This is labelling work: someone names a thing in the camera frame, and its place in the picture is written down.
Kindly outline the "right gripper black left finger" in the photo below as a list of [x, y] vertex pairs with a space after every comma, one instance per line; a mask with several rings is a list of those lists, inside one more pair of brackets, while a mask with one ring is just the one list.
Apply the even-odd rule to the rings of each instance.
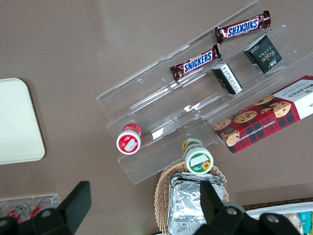
[[0, 219], [2, 235], [73, 235], [91, 208], [89, 181], [80, 181], [56, 208], [47, 208], [33, 218], [18, 223], [15, 218]]

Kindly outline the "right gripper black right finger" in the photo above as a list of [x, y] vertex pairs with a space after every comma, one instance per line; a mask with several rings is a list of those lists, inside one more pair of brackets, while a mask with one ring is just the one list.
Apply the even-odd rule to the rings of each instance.
[[223, 203], [211, 183], [201, 181], [201, 209], [206, 224], [196, 235], [298, 235], [299, 231], [282, 215], [264, 213], [250, 217], [238, 204]]

